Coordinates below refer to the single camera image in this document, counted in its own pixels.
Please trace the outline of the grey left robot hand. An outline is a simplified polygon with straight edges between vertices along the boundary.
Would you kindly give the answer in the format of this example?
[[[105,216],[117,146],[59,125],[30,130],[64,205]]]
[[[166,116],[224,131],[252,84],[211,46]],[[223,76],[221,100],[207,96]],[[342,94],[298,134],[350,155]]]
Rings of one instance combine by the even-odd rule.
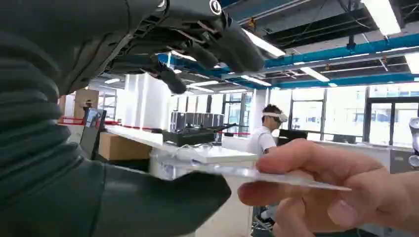
[[[179,237],[230,198],[221,175],[172,181],[81,155],[57,122],[59,97],[105,71],[151,73],[186,90],[159,53],[258,72],[264,59],[216,0],[3,0],[0,3],[0,234]]]

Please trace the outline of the person's hand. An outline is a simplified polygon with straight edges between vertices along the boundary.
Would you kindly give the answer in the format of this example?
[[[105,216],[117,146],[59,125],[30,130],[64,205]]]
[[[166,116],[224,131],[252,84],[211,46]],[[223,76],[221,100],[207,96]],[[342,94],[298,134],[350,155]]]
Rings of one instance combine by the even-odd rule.
[[[391,174],[378,160],[296,139],[273,147],[256,163],[260,172],[288,173],[349,191],[251,182],[238,189],[249,206],[277,204],[273,234],[312,237],[376,223],[419,234],[419,173]]]

